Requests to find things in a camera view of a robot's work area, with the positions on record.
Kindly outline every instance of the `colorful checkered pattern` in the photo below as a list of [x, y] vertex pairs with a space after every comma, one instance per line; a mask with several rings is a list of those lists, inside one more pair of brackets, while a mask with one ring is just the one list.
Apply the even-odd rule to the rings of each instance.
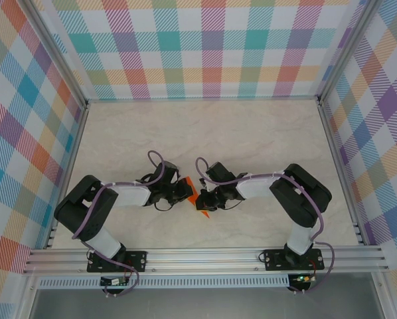
[[352, 19], [349, 21], [346, 31], [343, 34], [342, 39], [339, 42], [339, 45], [337, 45], [336, 51], [335, 51], [333, 57], [331, 58], [328, 68], [325, 71], [324, 77], [318, 86], [317, 95], [321, 94], [325, 84], [327, 83], [327, 79], [330, 76], [331, 71], [333, 70], [334, 66], [337, 64], [339, 57], [342, 55], [345, 44], [351, 37], [352, 31], [355, 28], [355, 26], [357, 25], [357, 22], [360, 19], [362, 12], [364, 12], [364, 8], [365, 8], [365, 5], [367, 4], [367, 2], [368, 2], [368, 0], [360, 0], [359, 1], [358, 7], [355, 9]]
[[397, 0], [383, 2], [327, 113], [366, 233], [384, 248], [397, 290]]
[[36, 2], [113, 100], [313, 96], [350, 0], [54, 0], [63, 31]]
[[79, 117], [16, 0], [0, 0], [0, 319], [46, 235]]

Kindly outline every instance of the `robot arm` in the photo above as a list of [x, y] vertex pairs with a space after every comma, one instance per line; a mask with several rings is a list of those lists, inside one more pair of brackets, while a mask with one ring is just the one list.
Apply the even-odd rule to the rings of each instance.
[[[320, 212], [324, 212], [331, 200], [330, 191], [317, 181], [312, 175], [297, 164], [289, 165], [284, 175], [294, 179], [314, 200]], [[291, 234], [285, 245], [285, 258], [294, 266], [303, 261], [312, 247], [311, 235], [318, 216], [304, 194], [292, 183], [279, 177], [268, 176], [250, 178], [251, 174], [241, 173], [235, 177], [221, 163], [217, 162], [206, 171], [207, 176], [216, 182], [234, 181], [237, 183], [219, 185], [208, 191], [202, 189], [196, 200], [198, 210], [214, 211], [217, 208], [225, 209], [229, 199], [246, 200], [253, 197], [275, 196], [287, 214], [293, 220]]]
[[[148, 181], [154, 181], [160, 176], [162, 163], [156, 167], [154, 173], [147, 174], [140, 180], [133, 183], [114, 183], [105, 188], [78, 238], [106, 258], [124, 262], [125, 247], [104, 227], [113, 207], [150, 206], [160, 199], [166, 199], [172, 207], [193, 194], [187, 180], [179, 179], [177, 166], [168, 161], [164, 164], [164, 173], [156, 183], [150, 184]], [[92, 175], [85, 176], [57, 206], [54, 217], [75, 234], [82, 226], [91, 202], [105, 184]]]

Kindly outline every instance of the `vented panel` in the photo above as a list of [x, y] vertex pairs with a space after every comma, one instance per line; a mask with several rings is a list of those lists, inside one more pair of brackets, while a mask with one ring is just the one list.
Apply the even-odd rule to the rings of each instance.
[[[286, 274], [225, 275], [225, 276], [146, 276], [139, 279], [138, 288], [255, 288], [287, 287]], [[98, 276], [42, 277], [39, 289], [96, 289], [100, 286]]]

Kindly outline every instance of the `gray floor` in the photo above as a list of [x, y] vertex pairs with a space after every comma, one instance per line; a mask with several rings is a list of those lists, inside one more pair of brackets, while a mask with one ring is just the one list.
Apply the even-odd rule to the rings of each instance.
[[117, 299], [100, 290], [40, 290], [31, 319], [381, 319], [370, 274], [332, 274], [319, 289], [137, 289]]
[[[234, 100], [93, 104], [70, 187], [85, 175], [133, 181], [152, 172], [147, 151], [158, 150], [200, 187], [194, 162], [204, 156], [235, 174], [269, 173], [302, 165], [333, 194], [320, 241], [356, 245], [357, 238], [313, 100]], [[130, 248], [283, 246], [292, 222], [273, 197], [253, 198], [210, 219], [188, 202], [168, 212], [112, 209], [105, 226]], [[53, 248], [83, 248], [58, 226]]]

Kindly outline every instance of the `black mounting base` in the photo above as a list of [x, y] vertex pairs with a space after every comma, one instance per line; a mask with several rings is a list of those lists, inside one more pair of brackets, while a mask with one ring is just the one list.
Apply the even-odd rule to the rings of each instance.
[[[90, 253], [88, 257], [87, 272], [125, 272], [125, 268], [105, 261], [96, 254]], [[145, 264], [147, 262], [146, 251], [125, 251], [123, 258], [116, 260], [119, 263], [132, 266], [137, 272], [145, 271]]]
[[284, 249], [264, 250], [263, 261], [265, 270], [313, 270], [313, 264], [310, 261], [315, 263], [316, 270], [324, 269], [324, 260], [320, 249], [309, 249], [306, 252], [306, 259], [294, 266], [285, 259]]

